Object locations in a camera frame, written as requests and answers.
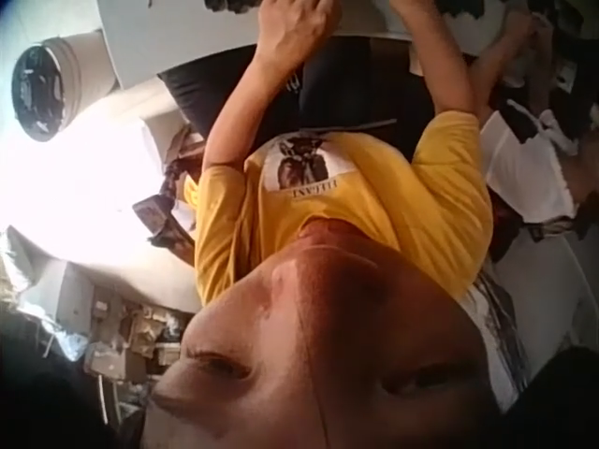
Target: graphic print on shirt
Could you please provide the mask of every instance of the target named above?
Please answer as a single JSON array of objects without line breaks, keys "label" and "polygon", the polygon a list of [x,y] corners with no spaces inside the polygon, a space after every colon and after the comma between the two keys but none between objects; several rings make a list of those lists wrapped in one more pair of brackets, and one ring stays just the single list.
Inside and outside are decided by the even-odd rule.
[{"label": "graphic print on shirt", "polygon": [[321,137],[294,135],[274,140],[263,166],[264,187],[269,192],[305,191],[316,195],[335,187],[334,178],[355,171],[355,166],[327,148]]}]

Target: table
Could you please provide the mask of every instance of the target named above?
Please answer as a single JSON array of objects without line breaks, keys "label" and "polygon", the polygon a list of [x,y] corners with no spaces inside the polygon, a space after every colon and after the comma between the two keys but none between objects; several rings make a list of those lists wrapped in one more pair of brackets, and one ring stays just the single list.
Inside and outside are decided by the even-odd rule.
[{"label": "table", "polygon": [[[337,35],[410,40],[388,0],[342,0]],[[464,53],[478,55],[500,33],[505,4],[485,0],[479,20],[446,17]],[[97,0],[104,36],[123,89],[197,58],[256,43],[256,10],[212,12],[203,0]]]}]

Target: yellow t-shirt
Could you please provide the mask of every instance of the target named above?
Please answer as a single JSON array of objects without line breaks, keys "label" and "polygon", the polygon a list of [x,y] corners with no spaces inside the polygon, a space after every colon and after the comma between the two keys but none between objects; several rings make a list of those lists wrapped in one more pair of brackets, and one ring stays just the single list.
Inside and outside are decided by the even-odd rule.
[{"label": "yellow t-shirt", "polygon": [[280,136],[244,173],[211,167],[185,187],[197,208],[197,288],[204,303],[290,243],[310,219],[355,225],[401,252],[453,296],[474,280],[492,217],[480,170],[478,120],[445,112],[410,164],[363,134]]}]

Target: t-shirt sleeve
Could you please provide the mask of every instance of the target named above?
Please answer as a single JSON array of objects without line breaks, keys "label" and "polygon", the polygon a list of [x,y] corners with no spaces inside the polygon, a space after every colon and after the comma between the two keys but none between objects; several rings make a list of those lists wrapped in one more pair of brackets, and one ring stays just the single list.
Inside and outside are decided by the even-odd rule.
[{"label": "t-shirt sleeve", "polygon": [[197,185],[196,283],[203,304],[234,282],[234,239],[246,195],[245,176],[211,167]]},{"label": "t-shirt sleeve", "polygon": [[470,286],[487,255],[493,221],[481,172],[478,119],[464,112],[438,115],[416,148],[413,170],[438,205],[437,281],[456,297]]}]

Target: man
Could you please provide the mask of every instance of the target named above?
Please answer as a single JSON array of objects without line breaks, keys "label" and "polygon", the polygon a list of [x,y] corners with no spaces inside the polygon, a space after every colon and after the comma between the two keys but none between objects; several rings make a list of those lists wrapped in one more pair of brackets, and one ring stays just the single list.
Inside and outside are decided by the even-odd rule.
[{"label": "man", "polygon": [[248,158],[268,105],[340,15],[335,0],[262,2],[197,186],[206,307],[154,396],[202,447],[454,447],[498,413],[456,302],[492,231],[467,68],[433,0],[391,3],[437,113],[412,165],[346,133],[279,136]]},{"label": "man", "polygon": [[[529,44],[533,59],[528,99],[523,105],[491,101],[497,81]],[[411,71],[422,74],[415,56]],[[489,188],[526,224],[574,219],[599,188],[599,133],[587,132],[575,144],[549,108],[555,73],[551,26],[525,11],[510,11],[503,35],[483,51],[470,73]]]}]

